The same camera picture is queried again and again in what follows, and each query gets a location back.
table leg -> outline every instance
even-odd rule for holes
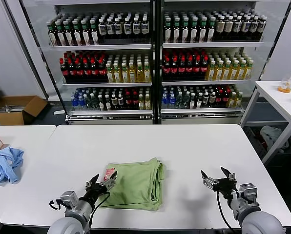
[[[278,150],[283,146],[286,140],[291,136],[291,123],[289,123],[273,146],[268,150],[267,154],[263,157],[262,162],[267,165],[270,160],[275,156]]]
[[[244,114],[241,118],[241,121],[240,121],[241,128],[243,128],[244,125],[247,123],[248,117],[249,117],[250,113],[252,112],[258,97],[259,97],[259,92],[257,90],[257,87],[255,87],[255,90],[252,94],[252,97],[249,100],[248,106],[247,106],[246,110],[244,111]]]

refrigerator display case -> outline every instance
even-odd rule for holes
[[[158,95],[160,97],[158,98],[160,100],[158,105],[159,122],[162,124],[238,124],[248,100],[252,95],[255,81],[259,80],[263,74],[265,65],[268,62],[277,38],[281,33],[287,14],[290,10],[291,1],[162,0],[158,4],[161,8],[161,17],[158,20],[160,20],[160,31],[162,32],[159,41],[161,64],[159,71],[160,76],[157,77],[156,83],[158,86]],[[246,21],[244,14],[248,14],[249,17],[253,14],[249,20],[249,28],[251,27],[250,22],[255,21],[254,17],[258,16],[258,21],[265,20],[264,30],[260,34],[253,33],[253,36],[249,36],[249,32],[246,34],[233,34],[233,28],[230,28],[230,30],[227,30],[228,32],[225,33],[226,27],[223,26],[222,30],[219,29],[217,32],[216,27],[221,21],[219,14],[225,16],[223,17],[224,22],[229,21],[229,16],[232,15],[232,27],[235,26],[233,21],[237,19],[239,15],[242,16],[243,21]],[[211,17],[214,17],[213,20],[216,22],[214,27],[210,26]],[[204,20],[206,23],[203,27],[201,23]],[[184,21],[188,22],[187,27],[183,27]],[[211,34],[213,37],[209,39],[208,36],[210,35],[208,33],[211,28],[214,29],[214,33]],[[191,38],[191,32],[194,32],[192,29],[196,29],[195,33],[197,35],[193,34]],[[245,70],[244,75],[239,77],[215,77],[219,61],[223,60],[224,63],[222,66],[225,67],[225,60],[228,59],[233,66],[233,62],[235,61],[233,57],[237,55],[241,57],[237,58],[239,63],[245,59],[245,69],[251,67],[250,75],[245,75],[247,74],[247,70]],[[197,56],[200,56],[200,62],[199,65],[197,65],[200,69],[199,72],[192,75],[194,70],[189,70],[186,73],[187,67],[190,68],[193,66],[193,69],[195,68],[192,64]],[[208,56],[208,58],[214,58],[215,60],[215,71],[212,71],[215,73],[213,77],[211,77],[209,73],[211,70],[210,59],[208,59],[207,65],[205,66],[205,72],[201,73],[201,68],[203,67],[202,58],[205,56]],[[184,57],[184,64],[181,65],[182,57]],[[222,89],[223,93],[230,90],[227,99],[228,101],[223,102],[223,99],[221,99],[221,101],[217,103],[210,103],[209,101],[212,98],[210,95],[210,93],[212,93],[210,92],[210,89],[213,89],[212,91],[215,92],[213,100],[216,101],[217,98],[223,97],[223,95],[218,95],[217,97],[218,89]],[[228,103],[231,98],[232,89],[236,92],[236,96],[241,93],[242,97],[239,101],[237,101],[238,99],[235,99],[234,104],[229,105]],[[182,105],[177,105],[178,91],[182,92]],[[206,103],[204,103],[203,99],[205,91],[209,92]],[[187,97],[188,100],[184,100],[186,92],[189,92],[189,97]],[[202,93],[202,98],[200,99],[202,102],[201,106],[197,105],[199,100],[196,98],[200,92]],[[170,101],[171,93],[174,93],[175,98],[172,101]],[[195,93],[195,102],[193,102],[192,105],[190,104],[191,93]]]
[[[153,123],[156,102],[152,91],[155,60],[152,36],[154,4],[151,0],[20,2],[66,111],[66,121],[70,124]],[[133,28],[135,14],[139,18]],[[130,16],[130,28],[126,31],[127,16]],[[125,80],[122,62],[126,59],[128,73],[132,55],[135,76]],[[145,69],[145,62],[149,64],[146,77],[146,71],[143,70],[141,75],[138,73],[138,56],[141,56],[142,69]],[[111,65],[111,79],[107,63]],[[114,63],[118,64],[117,74]],[[78,96],[82,90],[87,92],[87,97],[82,93],[80,100]],[[116,100],[112,100],[112,94],[115,94]],[[123,105],[120,104],[119,94],[124,97]]]

black cable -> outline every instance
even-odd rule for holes
[[[225,224],[229,227],[229,229],[230,229],[234,234],[237,234],[237,233],[235,232],[235,230],[234,230],[234,229],[233,229],[233,228],[228,224],[227,220],[226,220],[225,217],[224,217],[224,214],[223,214],[223,211],[222,211],[222,207],[221,207],[221,205],[220,205],[220,201],[219,201],[219,191],[217,191],[216,196],[217,196],[218,208],[219,208],[220,214],[221,214],[221,216],[222,216],[222,218],[223,218]]]
[[[96,208],[93,210],[93,212],[92,212],[92,214],[90,216],[90,219],[89,219],[89,228],[91,227],[92,217],[93,217],[94,213],[96,212],[96,210],[99,208],[99,206],[101,206],[111,196],[110,192],[106,192],[104,194],[107,194],[107,197],[99,205],[97,205]]]

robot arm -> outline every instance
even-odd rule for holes
[[[79,199],[74,191],[67,191],[59,199],[50,201],[49,205],[59,210],[61,205],[66,207],[65,217],[55,221],[48,230],[48,234],[87,234],[90,233],[92,216],[96,209],[110,196],[109,190],[115,185],[117,172],[102,183],[96,183],[99,174],[86,183],[86,194]],[[95,207],[95,202],[101,195],[107,197]]]
[[[220,213],[224,222],[236,233],[227,223],[219,202],[219,193],[227,199],[228,206],[233,211],[233,217],[239,222],[242,228],[242,234],[284,234],[280,221],[273,215],[261,211],[256,201],[257,188],[249,183],[240,185],[240,189],[236,189],[237,181],[235,174],[230,173],[227,169],[221,167],[226,178],[213,179],[208,177],[203,171],[203,184],[208,188],[217,192],[217,202]]]

white shelf edge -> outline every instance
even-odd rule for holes
[[[239,84],[250,82],[250,79],[241,80],[197,80],[197,81],[162,81],[163,86],[168,85],[203,85],[203,84]]]
[[[189,115],[242,112],[242,108],[161,109],[162,115]]]
[[[163,48],[210,48],[210,47],[259,47],[264,42],[195,42],[195,43],[163,43]]]
[[[50,46],[42,47],[43,51],[68,50],[143,50],[151,49],[152,44],[126,44],[126,45],[82,45],[82,46]]]
[[[91,87],[91,88],[99,88],[99,87],[150,87],[152,83],[93,83],[93,84],[63,84],[63,87]]]

